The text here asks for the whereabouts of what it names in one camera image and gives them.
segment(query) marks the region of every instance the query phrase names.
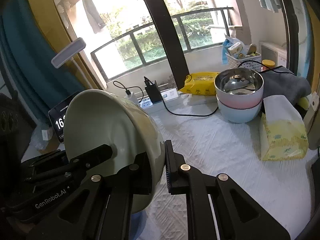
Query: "teal curtain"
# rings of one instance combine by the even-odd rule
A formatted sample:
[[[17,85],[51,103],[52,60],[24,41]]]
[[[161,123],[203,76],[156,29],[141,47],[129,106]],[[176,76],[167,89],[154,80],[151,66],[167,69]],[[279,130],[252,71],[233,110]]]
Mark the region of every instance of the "teal curtain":
[[[6,5],[0,16],[0,50],[20,94],[42,122],[50,123],[50,109],[84,90],[66,66],[52,66],[56,52],[39,31],[28,0]]]

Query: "air conditioner unit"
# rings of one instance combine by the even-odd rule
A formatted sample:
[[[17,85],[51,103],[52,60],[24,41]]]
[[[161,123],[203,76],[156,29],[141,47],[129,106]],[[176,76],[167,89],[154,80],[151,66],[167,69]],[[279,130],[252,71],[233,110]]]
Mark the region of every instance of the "air conditioner unit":
[[[259,41],[261,59],[270,59],[276,63],[276,66],[287,67],[287,50],[275,43],[268,41]]]

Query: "yellow curtain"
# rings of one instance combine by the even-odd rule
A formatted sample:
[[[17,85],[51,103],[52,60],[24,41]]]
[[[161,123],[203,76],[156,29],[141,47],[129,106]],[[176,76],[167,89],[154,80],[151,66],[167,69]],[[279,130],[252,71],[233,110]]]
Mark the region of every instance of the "yellow curtain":
[[[70,44],[72,40],[65,30],[65,27],[59,17],[54,1],[28,1],[40,31],[43,33],[52,49],[56,52],[60,52],[64,47]],[[83,59],[79,56],[79,54],[75,55],[74,59],[80,66],[81,70],[84,72],[92,87],[95,89],[102,89],[99,82],[94,78],[91,72],[88,71],[88,67],[84,63]],[[89,88],[87,82],[85,81],[77,67],[71,61],[68,61],[66,64],[69,71],[78,78],[78,80],[84,85],[84,87]]]
[[[311,84],[312,92],[316,91],[319,74],[320,74],[320,21],[317,18],[315,12],[313,11],[312,7],[307,3],[308,11],[310,14],[312,31],[313,31],[313,40],[314,40],[314,69],[313,69],[313,80]]]

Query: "stacked bowl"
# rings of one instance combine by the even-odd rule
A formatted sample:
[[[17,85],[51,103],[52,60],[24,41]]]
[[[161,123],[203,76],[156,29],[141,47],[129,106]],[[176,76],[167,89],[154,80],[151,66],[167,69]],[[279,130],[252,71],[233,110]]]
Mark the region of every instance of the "stacked bowl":
[[[220,72],[214,86],[222,116],[236,123],[249,122],[262,104],[263,78],[254,70],[231,68]]]

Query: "yellow tissue package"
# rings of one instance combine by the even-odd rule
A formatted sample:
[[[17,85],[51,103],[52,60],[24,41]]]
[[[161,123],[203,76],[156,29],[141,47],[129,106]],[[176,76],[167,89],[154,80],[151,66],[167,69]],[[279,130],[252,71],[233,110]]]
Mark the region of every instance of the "yellow tissue package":
[[[302,159],[308,150],[306,127],[301,115],[283,95],[263,99],[265,114],[260,122],[262,161]]]
[[[184,87],[179,91],[185,94],[213,96],[216,94],[214,79],[219,72],[198,72],[186,77]]]

